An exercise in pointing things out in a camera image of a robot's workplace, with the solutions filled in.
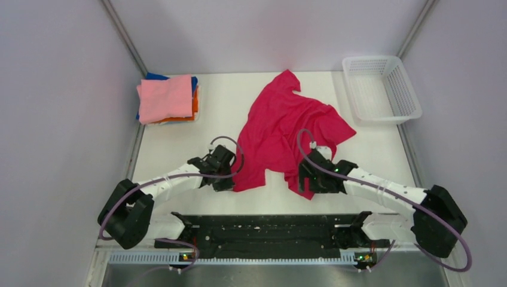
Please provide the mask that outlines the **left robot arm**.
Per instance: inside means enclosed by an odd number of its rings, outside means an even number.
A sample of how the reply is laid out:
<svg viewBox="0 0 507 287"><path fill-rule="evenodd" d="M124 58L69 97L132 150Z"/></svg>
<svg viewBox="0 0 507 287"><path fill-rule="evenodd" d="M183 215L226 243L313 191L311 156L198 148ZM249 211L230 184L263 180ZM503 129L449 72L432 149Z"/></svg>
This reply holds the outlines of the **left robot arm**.
<svg viewBox="0 0 507 287"><path fill-rule="evenodd" d="M211 186L228 191L234 186L231 165L236 155L223 145L203 157L189 159L179 168L154 179L120 181L100 212L99 237L131 249L146 237L167 237L177 247L191 241L191 230L176 215L155 218L153 212L171 198L186 191Z"/></svg>

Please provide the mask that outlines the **magenta t shirt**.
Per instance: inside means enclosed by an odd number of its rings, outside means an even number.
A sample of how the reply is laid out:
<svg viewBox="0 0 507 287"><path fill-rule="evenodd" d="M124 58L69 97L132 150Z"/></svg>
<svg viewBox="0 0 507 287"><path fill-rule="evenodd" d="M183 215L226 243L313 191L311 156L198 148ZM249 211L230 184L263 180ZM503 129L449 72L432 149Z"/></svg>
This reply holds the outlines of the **magenta t shirt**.
<svg viewBox="0 0 507 287"><path fill-rule="evenodd" d="M337 152L337 146L352 138L356 131L331 105L301 96L299 79L285 70L268 83L252 104L242 128L236 150L244 164L235 163L235 192L263 187L265 171L284 175L288 188L299 192L298 166L303 156L297 135L309 130L318 145Z"/></svg>

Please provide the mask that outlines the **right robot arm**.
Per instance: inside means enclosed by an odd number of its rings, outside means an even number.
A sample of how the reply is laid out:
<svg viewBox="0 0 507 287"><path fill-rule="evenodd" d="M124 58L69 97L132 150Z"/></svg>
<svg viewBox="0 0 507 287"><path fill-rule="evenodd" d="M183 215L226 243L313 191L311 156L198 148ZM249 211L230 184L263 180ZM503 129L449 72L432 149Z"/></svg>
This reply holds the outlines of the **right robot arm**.
<svg viewBox="0 0 507 287"><path fill-rule="evenodd" d="M347 160L333 163L321 147L312 149L298 166L299 191L343 193L377 203L388 213L363 211L351 224L354 244L373 240L413 243L437 258L447 258L468 224L450 193L397 184L375 176Z"/></svg>

